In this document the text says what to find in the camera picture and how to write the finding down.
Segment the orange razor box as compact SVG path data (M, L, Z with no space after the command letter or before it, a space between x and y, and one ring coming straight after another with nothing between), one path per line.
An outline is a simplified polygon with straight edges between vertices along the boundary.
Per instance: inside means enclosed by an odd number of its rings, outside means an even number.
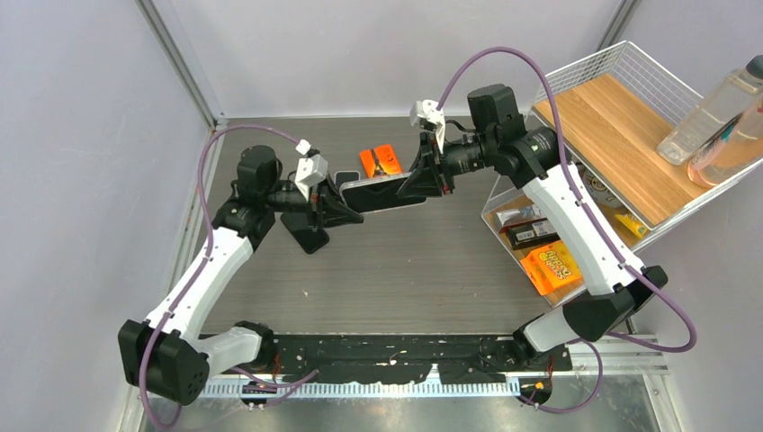
M383 144L359 153L361 164L368 178L398 175L404 172L391 144Z

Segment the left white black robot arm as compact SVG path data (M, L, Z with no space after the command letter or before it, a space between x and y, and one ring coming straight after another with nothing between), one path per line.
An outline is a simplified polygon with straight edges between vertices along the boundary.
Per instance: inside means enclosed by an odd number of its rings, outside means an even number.
M364 220L342 201L317 150L304 151L293 179L282 172L272 148L257 145L242 152L231 194L211 219L209 237L191 268L144 320L129 319L119 330L128 384L187 406L214 375L240 365L263 373L274 365L274 333L264 324L240 321L202 337L212 306L278 218L295 239L314 238L320 246L328 242L328 228Z

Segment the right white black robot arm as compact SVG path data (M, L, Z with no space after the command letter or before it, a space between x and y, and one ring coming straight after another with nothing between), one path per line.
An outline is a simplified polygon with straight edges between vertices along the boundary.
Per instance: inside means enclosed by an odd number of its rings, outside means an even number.
M514 332L514 358L532 370L559 345L599 340L648 302L668 277L660 266L646 266L598 207L586 202L588 192L575 165L561 155L557 134L549 127L527 130L510 87L472 91L468 104L474 129L455 143L444 139L446 120L436 101L413 104L410 119L422 129L420 146L397 195L440 197L453 191L455 176L491 167L539 206L579 266L588 293Z

